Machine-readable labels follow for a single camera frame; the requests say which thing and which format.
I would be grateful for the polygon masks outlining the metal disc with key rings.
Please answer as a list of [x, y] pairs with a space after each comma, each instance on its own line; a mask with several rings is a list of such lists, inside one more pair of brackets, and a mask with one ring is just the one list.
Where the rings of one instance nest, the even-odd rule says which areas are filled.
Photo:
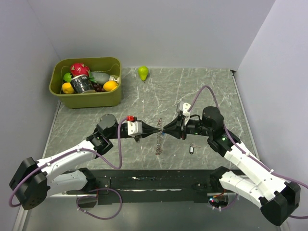
[[156, 155], [160, 155], [162, 153], [162, 139], [163, 139], [163, 122], [162, 122], [162, 118], [158, 119], [157, 127], [159, 129], [159, 132], [156, 134], [155, 154]]

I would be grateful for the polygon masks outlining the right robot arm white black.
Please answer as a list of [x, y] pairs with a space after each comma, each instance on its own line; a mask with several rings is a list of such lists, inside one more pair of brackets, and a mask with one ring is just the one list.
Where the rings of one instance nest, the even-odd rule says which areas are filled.
[[280, 226], [298, 208], [301, 188], [293, 180], [278, 176], [267, 168], [224, 126], [224, 117], [217, 107], [203, 109], [202, 118], [191, 119], [189, 104], [178, 110], [178, 116], [164, 126], [163, 132], [177, 139], [188, 134], [206, 136], [211, 149], [237, 166], [243, 173], [238, 176], [225, 167], [212, 173], [211, 188], [220, 192], [233, 191], [255, 204], [273, 225]]

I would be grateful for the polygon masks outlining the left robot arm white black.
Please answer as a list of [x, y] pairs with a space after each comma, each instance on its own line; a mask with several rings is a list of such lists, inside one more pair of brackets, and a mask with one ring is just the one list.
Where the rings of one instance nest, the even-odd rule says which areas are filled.
[[120, 169], [122, 154], [119, 155], [118, 166], [104, 157], [113, 147], [112, 139], [121, 141], [133, 138], [139, 141], [159, 131], [159, 128], [152, 127], [135, 116], [127, 116], [118, 122], [113, 114], [105, 114], [94, 132], [76, 146], [37, 161], [32, 157], [24, 159], [9, 183], [12, 190], [9, 206], [22, 206], [23, 209], [30, 210], [54, 194], [71, 190], [90, 193], [95, 189], [94, 175], [87, 168], [73, 173], [68, 173], [69, 170], [96, 158], [101, 158], [113, 169]]

